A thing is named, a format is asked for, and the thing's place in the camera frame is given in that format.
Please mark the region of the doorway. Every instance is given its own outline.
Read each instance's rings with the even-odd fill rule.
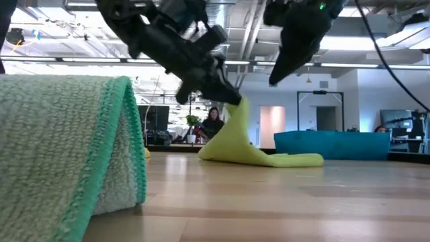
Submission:
[[[336,107],[316,107],[316,129],[336,131]]]
[[[285,107],[260,107],[260,148],[274,149],[274,134],[285,131]]]

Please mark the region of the black cable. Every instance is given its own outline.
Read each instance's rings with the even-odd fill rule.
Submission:
[[[382,61],[382,64],[385,66],[385,69],[387,69],[387,71],[390,73],[391,77],[400,85],[400,87],[414,100],[416,101],[421,107],[423,107],[425,109],[426,112],[430,112],[430,109],[424,105],[420,100],[418,100],[418,98],[416,98],[411,91],[409,91],[404,85],[403,83],[398,79],[398,77],[396,76],[396,74],[394,74],[394,72],[392,71],[392,69],[390,68],[390,66],[388,65],[388,63],[386,62],[384,56],[382,55],[381,49],[378,46],[378,43],[376,43],[376,39],[375,36],[372,32],[372,29],[370,28],[370,24],[369,21],[366,17],[366,15],[363,12],[363,9],[361,8],[361,5],[359,4],[358,0],[354,0],[355,4],[357,5],[358,11],[361,14],[361,18],[363,19],[364,25],[366,26],[365,28],[367,29],[370,38],[372,39],[372,42],[375,44],[375,49],[376,52],[378,53],[379,58]]]

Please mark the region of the microfiber cloth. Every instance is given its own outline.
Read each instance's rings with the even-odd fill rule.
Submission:
[[[0,241],[81,241],[145,189],[129,78],[0,75]]]
[[[319,154],[274,154],[267,155],[249,144],[247,121],[249,102],[243,98],[238,106],[228,105],[230,118],[220,132],[198,153],[198,157],[209,161],[223,161],[267,167],[320,167],[324,159]]]

